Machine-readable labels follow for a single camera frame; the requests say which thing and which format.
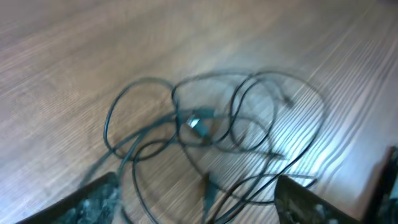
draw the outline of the black cable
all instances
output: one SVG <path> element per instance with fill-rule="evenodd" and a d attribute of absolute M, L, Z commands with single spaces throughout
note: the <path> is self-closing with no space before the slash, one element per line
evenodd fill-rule
<path fill-rule="evenodd" d="M 275 122 L 277 120 L 277 115 L 279 112 L 279 102 L 280 98 L 282 98 L 282 101 L 288 106 L 288 108 L 291 108 L 293 106 L 293 101 L 291 97 L 287 96 L 285 94 L 285 91 L 279 85 L 274 79 L 270 78 L 271 74 L 277 74 L 283 77 L 289 77 L 296 79 L 300 82 L 302 82 L 304 85 L 309 87 L 311 90 L 313 90 L 315 93 L 317 93 L 324 105 L 324 110 L 323 114 L 320 120 L 320 124 L 318 126 L 318 129 L 315 131 L 314 135 L 312 136 L 311 140 L 307 144 L 307 146 L 302 150 L 302 152 L 292 161 L 290 162 L 286 167 L 282 169 L 281 172 L 275 173 L 275 174 L 267 174 L 266 170 L 269 166 L 269 163 L 271 160 L 275 158 L 275 155 L 277 155 L 276 152 L 274 152 L 274 147 L 272 145 L 272 128 L 275 125 Z M 227 114 L 221 114 L 221 115 L 213 115 L 209 114 L 209 110 L 215 111 L 215 108 L 192 108 L 192 109 L 181 109 L 180 108 L 180 100 L 179 96 L 177 93 L 177 90 L 181 87 L 184 86 L 188 83 L 192 83 L 195 81 L 199 80 L 205 80 L 209 78 L 218 78 L 218 77 L 227 77 L 227 76 L 236 76 L 239 75 L 241 77 L 244 77 L 243 82 L 241 82 L 235 89 L 232 97 L 231 97 L 231 103 L 229 110 Z M 115 109 L 115 106 L 117 105 L 118 101 L 133 87 L 138 86 L 143 83 L 154 83 L 158 85 L 162 85 L 169 89 L 171 91 L 171 99 L 172 103 L 174 106 L 174 110 L 171 113 L 166 114 L 165 116 L 159 118 L 157 121 L 153 122 L 150 125 L 144 126 L 135 133 L 130 134 L 128 137 L 124 138 L 123 140 L 119 141 L 115 146 L 112 146 L 109 143 L 108 140 L 108 128 L 109 128 L 109 123 L 112 117 L 112 113 Z M 264 85 L 265 91 L 271 96 L 272 98 L 272 103 L 273 103 L 273 115 L 272 115 L 272 120 L 270 125 L 266 128 L 265 125 L 263 125 L 258 119 L 251 118 L 249 116 L 241 115 L 241 107 L 243 104 L 243 101 L 246 97 L 246 95 L 249 93 L 249 91 L 254 88 L 255 86 L 259 84 L 273 84 L 277 89 L 278 89 L 278 94 L 274 94 L 273 91 L 270 91 L 270 89 L 267 87 L 267 85 Z M 193 114 L 199 114 L 200 119 L 212 119 L 212 120 L 217 120 L 217 119 L 228 119 L 229 120 L 229 126 L 226 132 L 218 139 L 213 139 L 211 136 L 208 136 L 206 140 L 208 142 L 206 144 L 198 144 L 194 142 L 186 142 L 183 141 L 180 135 L 180 130 L 182 125 L 184 125 L 187 122 L 187 117 L 193 115 Z M 225 153 L 255 153 L 255 154 L 263 154 L 266 159 L 264 159 L 264 167 L 261 169 L 260 173 L 258 175 L 254 175 L 251 177 L 248 177 L 246 179 L 240 180 L 239 182 L 235 183 L 231 188 L 229 189 L 224 189 L 221 186 L 219 186 L 217 183 L 212 183 L 215 185 L 220 191 L 226 193 L 224 196 L 222 202 L 218 205 L 216 212 L 213 214 L 213 216 L 209 219 L 208 223 L 228 223 L 230 222 L 247 204 L 252 204 L 252 205 L 270 205 L 273 203 L 273 201 L 255 201 L 254 198 L 261 193 L 263 190 L 265 190 L 273 181 L 275 181 L 279 176 L 282 174 L 286 174 L 286 172 L 297 162 L 299 161 L 305 153 L 308 152 L 308 150 L 312 147 L 313 143 L 317 139 L 320 130 L 323 126 L 323 123 L 325 122 L 325 119 L 327 117 L 327 109 L 326 109 L 326 104 L 325 104 L 325 99 L 322 97 L 322 95 L 318 92 L 318 90 L 311 86 L 308 82 L 305 80 L 302 80 L 300 78 L 297 78 L 293 75 L 290 75 L 288 73 L 280 72 L 280 71 L 273 71 L 273 70 L 268 70 L 268 71 L 261 71 L 261 72 L 234 72 L 234 71 L 228 71 L 228 72 L 213 72 L 213 73 L 205 73 L 201 75 L 197 75 L 194 77 L 190 77 L 187 79 L 184 79 L 177 84 L 173 85 L 167 80 L 164 80 L 162 78 L 142 78 L 136 82 L 133 82 L 129 84 L 127 87 L 125 87 L 122 92 L 116 97 L 116 99 L 113 101 L 108 115 L 105 120 L 105 125 L 104 125 L 104 143 L 106 147 L 108 148 L 108 152 L 101 157 L 89 170 L 85 178 L 83 178 L 83 181 L 81 182 L 81 186 L 85 185 L 93 176 L 95 171 L 98 169 L 100 165 L 102 165 L 105 160 L 112 154 L 114 154 L 117 158 L 122 159 L 122 162 L 120 163 L 119 166 L 119 181 L 121 182 L 121 177 L 123 174 L 123 169 L 124 166 L 127 164 L 127 162 L 132 162 L 132 181 L 134 185 L 134 189 L 136 191 L 137 197 L 146 212 L 147 216 L 150 218 L 150 220 L 153 223 L 158 223 L 156 220 L 156 217 L 153 215 L 151 210 L 148 208 L 146 205 L 146 201 L 141 195 L 141 191 L 139 189 L 139 186 L 137 184 L 137 177 L 136 177 L 136 170 L 137 170 L 137 164 L 139 162 L 151 159 L 157 155 L 159 155 L 161 152 L 165 151 L 170 145 L 176 144 L 182 148 L 183 153 L 187 157 L 188 161 L 191 163 L 193 168 L 203 177 L 205 176 L 205 173 L 197 166 L 197 164 L 194 162 L 194 160 L 191 158 L 189 153 L 187 152 L 188 147 L 215 147 L 216 149 L 220 150 L 221 152 Z M 238 141 L 237 135 L 234 130 L 234 126 L 238 120 L 247 120 L 258 126 L 263 134 L 264 137 L 254 146 L 245 148 L 244 146 L 241 145 L 241 143 Z M 170 139 L 156 139 L 153 141 L 149 141 L 145 143 L 143 146 L 137 149 L 137 146 L 140 145 L 142 140 L 145 138 L 147 134 L 149 134 L 153 129 L 158 128 L 162 126 L 163 124 L 174 124 L 176 132 Z M 224 148 L 220 146 L 220 143 L 223 142 L 227 137 L 230 138 L 230 140 L 233 143 L 234 149 L 238 149 L 238 151 L 231 150 L 230 148 Z M 126 143 L 128 143 L 131 140 L 134 140 L 133 144 L 129 148 L 128 152 L 126 155 L 122 155 L 118 152 L 118 149 L 120 149 L 122 146 L 124 146 Z M 256 149 L 259 149 L 264 145 L 264 143 L 267 141 L 269 148 L 267 152 L 257 152 Z M 154 144 L 161 144 L 161 146 L 153 152 L 152 154 L 148 156 L 141 157 L 141 153 L 145 148 L 148 146 L 154 145 Z M 258 183 L 261 181 L 261 179 L 272 176 L 270 181 L 268 181 L 265 185 L 263 185 L 259 190 L 254 192 L 255 187 L 258 185 Z M 306 179 L 311 179 L 312 177 L 306 176 L 306 175 L 299 175 L 299 174 L 291 174 L 292 177 L 301 177 L 301 178 L 306 178 Z M 253 183 L 251 186 L 248 188 L 248 190 L 244 193 L 243 196 L 237 196 L 234 194 L 234 191 L 238 189 L 240 186 L 245 184 L 247 181 L 254 179 Z M 315 184 L 317 180 L 314 178 L 311 183 L 309 183 L 306 187 L 311 187 L 313 184 Z M 223 205 L 226 203 L 227 199 L 229 197 L 238 199 L 238 202 L 233 205 L 232 208 L 230 208 L 226 213 L 222 214 L 219 218 L 217 218 L 218 213 L 220 212 L 221 208 Z M 122 205 L 122 217 L 126 220 L 127 223 L 133 223 L 129 217 L 127 216 L 127 213 L 124 209 L 124 206 Z"/>

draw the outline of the dark edge object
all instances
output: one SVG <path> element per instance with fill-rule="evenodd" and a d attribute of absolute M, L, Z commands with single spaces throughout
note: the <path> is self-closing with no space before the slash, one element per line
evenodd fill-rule
<path fill-rule="evenodd" d="M 398 191 L 398 147 L 391 147 L 386 164 L 364 214 L 363 223 L 393 223 Z"/>
<path fill-rule="evenodd" d="M 48 208 L 32 215 L 17 223 L 31 224 L 31 223 L 51 223 L 67 213 L 69 209 L 76 207 L 82 200 L 84 200 L 91 192 L 95 191 L 104 184 L 111 184 L 115 188 L 118 187 L 118 179 L 114 172 L 108 172 L 102 177 L 94 180 L 92 183 L 83 188 L 78 189 L 76 192 L 67 196 L 66 198 L 58 201 L 57 203 L 49 206 Z"/>
<path fill-rule="evenodd" d="M 359 223 L 285 175 L 278 178 L 274 202 L 281 224 Z"/>

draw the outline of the tangled cable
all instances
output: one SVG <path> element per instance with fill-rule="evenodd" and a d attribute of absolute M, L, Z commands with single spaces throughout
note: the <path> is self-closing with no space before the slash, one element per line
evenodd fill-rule
<path fill-rule="evenodd" d="M 277 74 L 281 75 L 283 77 L 288 77 L 288 78 L 293 78 L 299 82 L 302 82 L 305 86 L 309 87 L 312 91 L 318 94 L 320 100 L 323 103 L 323 111 L 322 115 L 320 118 L 320 122 L 318 125 L 318 128 L 315 130 L 313 136 L 309 140 L 308 144 L 302 149 L 300 154 L 293 159 L 290 163 L 288 163 L 280 172 L 275 173 L 275 174 L 268 174 L 266 173 L 267 168 L 269 166 L 269 163 L 271 160 L 273 160 L 275 157 L 278 156 L 278 153 L 273 151 L 272 147 L 272 140 L 271 140 L 271 133 L 272 133 L 272 128 L 275 125 L 277 115 L 278 115 L 278 108 L 279 108 L 279 103 L 282 101 L 285 103 L 288 107 L 294 106 L 294 102 L 292 101 L 291 97 L 287 96 L 285 94 L 285 91 L 283 88 L 270 78 L 271 74 Z M 194 82 L 194 81 L 199 81 L 199 80 L 206 80 L 210 78 L 216 78 L 216 77 L 227 77 L 230 75 L 238 75 L 240 77 L 243 77 L 244 80 L 235 88 L 231 101 L 229 104 L 229 110 L 226 114 L 215 114 L 215 109 L 214 108 L 192 108 L 192 109 L 181 109 L 180 108 L 180 97 L 177 93 L 177 90 L 181 87 L 184 86 L 188 83 Z M 119 141 L 115 146 L 112 146 L 109 143 L 108 140 L 108 128 L 109 128 L 109 122 L 112 117 L 112 113 L 115 109 L 115 106 L 117 105 L 118 101 L 131 89 L 134 88 L 135 86 L 138 86 L 143 83 L 154 83 L 158 85 L 165 86 L 168 88 L 171 92 L 171 100 L 172 104 L 174 106 L 174 110 L 171 113 L 168 113 L 158 120 L 154 121 L 152 124 L 147 125 L 136 131 L 135 133 L 130 134 L 123 140 Z M 273 84 L 277 89 L 278 89 L 278 94 L 275 94 L 273 91 L 271 91 L 267 85 L 264 85 L 265 91 L 271 96 L 272 102 L 273 102 L 273 114 L 272 114 L 272 120 L 271 123 L 266 127 L 266 125 L 262 124 L 258 119 L 251 118 L 249 116 L 241 115 L 239 112 L 242 107 L 242 103 L 247 96 L 247 93 L 250 92 L 250 90 L 255 87 L 256 85 L 260 83 L 267 83 L 267 84 Z M 173 85 L 167 80 L 164 80 L 162 78 L 141 78 L 140 80 L 133 82 L 126 86 L 120 94 L 116 97 L 116 99 L 113 101 L 108 115 L 106 117 L 105 121 L 105 126 L 104 126 L 104 133 L 103 133 L 103 138 L 104 138 L 104 143 L 106 147 L 108 148 L 108 152 L 103 155 L 89 170 L 89 172 L 86 174 L 85 178 L 81 182 L 81 186 L 85 185 L 93 176 L 95 171 L 98 169 L 99 166 L 101 166 L 104 161 L 110 156 L 110 155 L 115 155 L 117 158 L 121 159 L 121 163 L 119 166 L 118 170 L 118 176 L 119 176 L 119 181 L 121 181 L 123 169 L 125 165 L 128 162 L 132 162 L 132 181 L 134 184 L 134 189 L 136 191 L 137 197 L 146 212 L 147 216 L 150 218 L 150 220 L 153 223 L 158 223 L 156 217 L 154 214 L 151 212 L 150 208 L 147 206 L 146 201 L 144 200 L 141 191 L 139 189 L 139 186 L 137 184 L 137 174 L 136 174 L 136 168 L 137 164 L 142 161 L 146 161 L 148 159 L 151 159 L 157 155 L 159 155 L 161 152 L 166 150 L 169 146 L 172 144 L 176 144 L 181 147 L 183 153 L 186 155 L 188 161 L 190 164 L 193 166 L 193 168 L 203 177 L 205 176 L 205 173 L 200 169 L 200 167 L 195 163 L 193 158 L 190 156 L 189 153 L 187 153 L 187 148 L 188 147 L 215 147 L 216 149 L 220 150 L 221 152 L 225 153 L 247 153 L 247 152 L 255 152 L 256 149 L 261 147 L 266 141 L 269 142 L 269 149 L 267 152 L 264 152 L 264 157 L 266 159 L 264 160 L 264 166 L 260 170 L 258 175 L 254 175 L 251 177 L 248 177 L 246 179 L 240 180 L 239 182 L 235 183 L 231 188 L 229 189 L 224 189 L 221 186 L 219 186 L 216 182 L 212 182 L 211 184 L 215 186 L 218 190 L 222 191 L 225 193 L 224 197 L 221 199 L 221 203 L 219 203 L 216 207 L 215 213 L 207 218 L 207 212 L 203 212 L 203 223 L 228 223 L 231 220 L 233 220 L 236 215 L 242 211 L 242 209 L 246 205 L 270 205 L 273 203 L 273 201 L 255 201 L 254 199 L 256 198 L 257 195 L 259 195 L 263 190 L 265 190 L 268 186 L 270 186 L 273 181 L 275 181 L 279 176 L 282 174 L 286 174 L 286 172 L 297 162 L 299 161 L 304 154 L 308 152 L 308 150 L 313 146 L 313 143 L 316 141 L 317 137 L 319 137 L 320 131 L 323 127 L 323 124 L 325 123 L 327 117 L 327 109 L 326 109 L 326 103 L 324 97 L 319 93 L 319 91 L 306 82 L 305 80 L 302 80 L 301 78 L 295 77 L 289 73 L 281 72 L 281 71 L 276 71 L 276 70 L 264 70 L 260 72 L 234 72 L 234 71 L 227 71 L 227 72 L 212 72 L 212 73 L 205 73 L 205 74 L 200 74 L 194 77 L 190 77 L 187 79 L 184 79 L 177 84 Z M 228 129 L 221 135 L 220 138 L 218 139 L 213 139 L 213 136 L 208 135 L 204 130 L 197 130 L 200 134 L 201 138 L 206 139 L 205 143 L 195 143 L 195 142 L 188 142 L 184 141 L 181 138 L 181 127 L 184 124 L 187 124 L 191 121 L 195 121 L 191 127 L 194 127 L 198 121 L 202 119 L 212 119 L 212 120 L 217 120 L 217 119 L 227 119 L 228 120 Z M 234 130 L 234 127 L 236 125 L 236 122 L 239 120 L 246 120 L 250 121 L 251 123 L 255 124 L 259 128 L 261 128 L 262 132 L 264 133 L 264 136 L 261 138 L 261 140 L 255 144 L 254 146 L 251 147 L 244 147 L 242 146 L 241 142 L 239 142 L 236 131 Z M 175 133 L 173 136 L 169 139 L 156 139 L 149 141 L 143 145 L 142 140 L 145 138 L 147 134 L 149 134 L 152 130 L 155 128 L 160 127 L 163 124 L 174 124 L 175 125 Z M 224 141 L 226 138 L 230 138 L 230 140 L 233 143 L 233 146 L 235 149 L 238 149 L 238 151 L 232 151 L 230 148 L 225 148 L 220 145 L 220 142 Z M 122 155 L 118 152 L 118 149 L 120 149 L 122 146 L 127 144 L 129 141 L 132 141 L 133 139 L 134 142 L 129 148 L 128 152 L 125 155 Z M 141 156 L 142 152 L 144 151 L 145 148 L 148 146 L 154 145 L 154 144 L 161 144 L 161 146 L 151 154 L 147 156 Z M 296 176 L 296 177 L 303 177 L 303 178 L 309 178 L 309 176 L 305 175 L 298 175 L 298 174 L 286 174 L 290 176 Z M 271 179 L 266 182 L 263 186 L 261 186 L 257 191 L 254 191 L 256 186 L 259 184 L 261 179 L 265 177 L 271 177 Z M 247 191 L 242 195 L 242 196 L 237 196 L 234 194 L 236 189 L 238 189 L 240 186 L 248 182 L 249 180 L 253 180 L 253 183 L 249 186 Z M 311 187 L 313 184 L 316 183 L 316 179 L 314 178 L 306 187 Z M 230 197 L 233 197 L 238 200 L 227 212 L 224 214 L 218 216 L 218 214 L 221 211 L 221 208 L 223 205 L 226 203 L 227 199 Z M 127 223 L 133 223 L 127 213 L 125 212 L 124 207 L 122 206 L 122 215 Z"/>

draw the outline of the cord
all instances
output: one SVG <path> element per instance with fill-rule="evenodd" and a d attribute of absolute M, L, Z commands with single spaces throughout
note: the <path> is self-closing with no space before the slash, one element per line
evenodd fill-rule
<path fill-rule="evenodd" d="M 275 173 L 275 174 L 268 174 L 266 173 L 269 164 L 273 159 L 276 157 L 280 157 L 280 154 L 274 152 L 274 147 L 272 145 L 272 129 L 275 125 L 275 122 L 277 120 L 277 115 L 279 112 L 279 103 L 282 101 L 288 108 L 292 108 L 294 106 L 294 102 L 291 99 L 290 96 L 285 94 L 284 89 L 276 82 L 274 79 L 271 78 L 272 74 L 280 75 L 283 77 L 288 77 L 295 79 L 301 83 L 303 83 L 305 86 L 309 87 L 311 90 L 313 90 L 320 98 L 320 100 L 323 103 L 323 113 L 318 125 L 317 130 L 314 132 L 313 136 L 309 140 L 307 146 L 304 147 L 304 149 L 301 151 L 301 153 L 292 160 L 287 166 L 285 166 L 282 171 Z M 182 86 L 185 86 L 189 83 L 199 81 L 199 80 L 206 80 L 206 79 L 211 79 L 211 78 L 224 78 L 228 76 L 240 76 L 243 77 L 244 80 L 235 88 L 234 93 L 232 94 L 231 97 L 231 102 L 229 104 L 229 110 L 227 111 L 226 114 L 215 114 L 215 108 L 191 108 L 191 109 L 181 109 L 180 107 L 180 97 L 178 95 L 178 89 L 181 88 Z M 153 83 L 157 85 L 161 85 L 166 87 L 167 89 L 170 90 L 171 92 L 171 99 L 172 99 L 172 104 L 174 106 L 174 110 L 162 117 L 160 117 L 158 120 L 154 121 L 152 124 L 149 124 L 147 126 L 142 127 L 135 133 L 130 134 L 123 140 L 119 141 L 116 143 L 115 146 L 112 146 L 109 143 L 108 140 L 108 128 L 109 128 L 109 123 L 112 117 L 112 113 L 118 103 L 118 101 L 131 89 L 134 88 L 135 86 L 141 85 L 143 83 Z M 273 105 L 273 114 L 272 114 L 272 120 L 270 125 L 267 127 L 262 124 L 258 119 L 252 118 L 250 116 L 245 116 L 241 115 L 240 111 L 243 106 L 243 102 L 247 96 L 247 94 L 252 90 L 255 86 L 262 84 L 265 91 L 271 96 L 272 98 L 272 105 Z M 273 84 L 273 86 L 276 87 L 278 90 L 277 93 L 274 91 L 271 91 L 268 85 Z M 309 149 L 313 146 L 313 143 L 316 141 L 318 138 L 320 131 L 322 130 L 323 124 L 326 120 L 327 117 L 327 108 L 326 108 L 326 102 L 324 97 L 320 94 L 320 92 L 311 84 L 306 82 L 305 80 L 302 80 L 301 78 L 295 77 L 289 73 L 281 72 L 281 71 L 275 71 L 275 70 L 265 70 L 265 71 L 260 71 L 260 72 L 246 72 L 246 71 L 225 71 L 225 72 L 210 72 L 210 73 L 204 73 L 200 75 L 196 75 L 194 77 L 186 78 L 177 84 L 173 84 L 165 79 L 162 78 L 141 78 L 140 80 L 133 82 L 129 84 L 127 87 L 125 87 L 120 94 L 115 98 L 115 100 L 112 102 L 112 105 L 109 109 L 108 115 L 105 120 L 105 125 L 104 125 L 104 133 L 103 133 L 103 138 L 104 138 L 104 143 L 105 146 L 108 148 L 108 152 L 103 155 L 93 166 L 91 169 L 87 172 L 85 177 L 83 178 L 80 186 L 84 186 L 94 175 L 95 171 L 106 161 L 106 159 L 110 155 L 114 155 L 117 158 L 121 159 L 121 163 L 118 169 L 118 177 L 121 185 L 121 177 L 123 174 L 123 170 L 125 165 L 128 162 L 132 162 L 132 182 L 134 186 L 134 190 L 136 191 L 137 197 L 143 207 L 143 210 L 146 212 L 147 216 L 150 218 L 150 220 L 153 223 L 159 223 L 159 221 L 156 219 L 155 215 L 151 212 L 150 208 L 147 206 L 146 201 L 144 200 L 140 188 L 137 184 L 137 175 L 136 175 L 136 170 L 137 170 L 137 164 L 142 161 L 146 161 L 148 159 L 151 159 L 157 155 L 159 155 L 161 152 L 165 151 L 169 146 L 171 145 L 178 145 L 181 147 L 183 153 L 187 157 L 189 163 L 192 165 L 192 167 L 201 175 L 202 177 L 206 176 L 206 173 L 199 168 L 199 166 L 195 163 L 195 161 L 191 158 L 189 153 L 187 152 L 188 147 L 201 147 L 201 148 L 208 148 L 208 147 L 214 147 L 217 150 L 223 152 L 223 153 L 253 153 L 253 154 L 262 154 L 266 159 L 264 160 L 264 166 L 260 170 L 260 173 L 255 176 L 251 176 L 248 178 L 245 178 L 243 180 L 239 180 L 236 182 L 231 188 L 229 189 L 224 189 L 221 186 L 219 186 L 215 181 L 211 180 L 211 184 L 213 184 L 218 190 L 222 191 L 225 193 L 223 199 L 221 202 L 217 205 L 216 212 L 212 215 L 212 217 L 209 218 L 207 223 L 228 223 L 231 220 L 235 218 L 235 216 L 243 210 L 243 208 L 246 205 L 270 205 L 273 204 L 273 201 L 256 201 L 254 200 L 257 195 L 259 195 L 263 190 L 265 190 L 273 181 L 275 181 L 278 177 L 280 177 L 282 174 L 285 175 L 290 175 L 292 177 L 301 177 L 301 178 L 306 178 L 306 179 L 313 179 L 306 187 L 309 188 L 312 185 L 314 185 L 317 182 L 317 179 L 311 176 L 306 176 L 306 175 L 300 175 L 300 174 L 287 174 L 287 171 L 296 163 L 298 162 L 308 151 Z M 228 122 L 228 129 L 222 136 L 218 139 L 213 139 L 212 136 L 206 135 L 205 131 L 201 130 L 203 138 L 206 139 L 205 143 L 195 143 L 195 142 L 188 142 L 184 141 L 181 138 L 181 127 L 182 125 L 186 124 L 188 119 L 191 118 L 192 116 L 197 116 L 196 121 L 200 121 L 201 119 L 211 119 L 213 121 L 216 121 L 218 119 L 227 119 Z M 254 146 L 252 147 L 244 147 L 242 146 L 241 142 L 238 141 L 238 137 L 235 131 L 235 125 L 236 122 L 239 120 L 246 120 L 250 121 L 251 123 L 255 124 L 257 127 L 261 129 L 261 131 L 264 134 L 264 137 L 261 138 L 261 140 Z M 175 133 L 170 139 L 156 139 L 153 141 L 149 141 L 142 145 L 141 147 L 138 147 L 142 143 L 142 140 L 145 138 L 147 134 L 149 134 L 152 130 L 155 128 L 158 128 L 162 126 L 163 124 L 174 124 L 175 125 Z M 225 148 L 220 145 L 222 141 L 224 141 L 226 138 L 230 138 L 230 140 L 233 143 L 234 149 L 231 150 L 231 148 Z M 128 152 L 126 155 L 122 155 L 118 152 L 118 149 L 120 149 L 122 146 L 124 146 L 126 143 L 128 143 L 131 140 L 134 140 L 133 144 L 129 148 Z M 256 149 L 259 149 L 264 145 L 264 143 L 267 142 L 269 145 L 268 151 L 267 152 L 257 152 Z M 147 156 L 141 156 L 141 153 L 147 148 L 148 146 L 154 145 L 154 144 L 161 144 L 161 146 L 153 152 L 152 154 L 149 154 Z M 256 186 L 259 184 L 261 179 L 264 177 L 271 177 L 270 181 L 268 181 L 266 184 L 264 184 L 262 187 L 260 187 L 259 190 L 254 191 Z M 253 180 L 253 183 L 250 185 L 250 187 L 247 189 L 247 191 L 243 194 L 243 196 L 237 196 L 234 194 L 236 189 L 238 189 L 240 186 L 248 182 L 249 180 Z M 235 198 L 238 200 L 227 212 L 222 214 L 220 217 L 218 217 L 218 214 L 220 213 L 222 207 L 226 203 L 227 199 L 230 197 Z M 128 217 L 124 206 L 122 205 L 122 217 L 125 219 L 126 223 L 133 223 L 133 221 L 130 220 Z M 203 217 L 203 222 L 206 220 L 206 215 L 204 214 Z"/>

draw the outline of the wood grain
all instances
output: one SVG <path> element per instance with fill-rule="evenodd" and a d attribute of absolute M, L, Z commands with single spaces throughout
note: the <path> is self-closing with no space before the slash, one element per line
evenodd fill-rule
<path fill-rule="evenodd" d="M 215 69 L 272 67 L 314 83 L 326 94 L 330 115 L 311 153 L 292 171 L 320 176 L 313 191 L 355 218 L 366 208 L 374 169 L 387 147 L 398 142 L 397 5 L 373 0 L 5 0 L 0 5 L 1 223 L 28 217 L 77 188 L 106 151 L 102 128 L 110 103 L 139 77 L 177 82 Z M 202 95 L 200 83 L 181 90 L 184 106 L 223 110 L 232 86 L 210 84 L 212 91 Z M 291 158 L 314 132 L 321 108 L 308 88 L 288 79 L 283 86 L 296 105 L 282 109 L 274 134 L 277 147 Z M 169 94 L 156 86 L 128 93 L 115 112 L 110 140 L 170 111 Z M 211 101 L 213 96 L 218 100 Z M 255 91 L 246 108 L 269 120 L 269 101 L 261 93 Z M 164 127 L 148 139 L 172 132 Z M 202 169 L 216 170 L 225 187 L 262 166 L 253 155 L 190 153 Z M 286 162 L 276 162 L 272 170 Z M 118 164 L 111 158 L 98 175 Z M 159 219 L 200 221 L 200 176 L 179 148 L 143 162 L 139 173 Z M 131 177 L 124 182 L 130 216 L 149 222 Z M 272 189 L 261 197 L 272 197 Z M 277 223 L 277 217 L 272 207 L 248 206 L 236 223 Z"/>

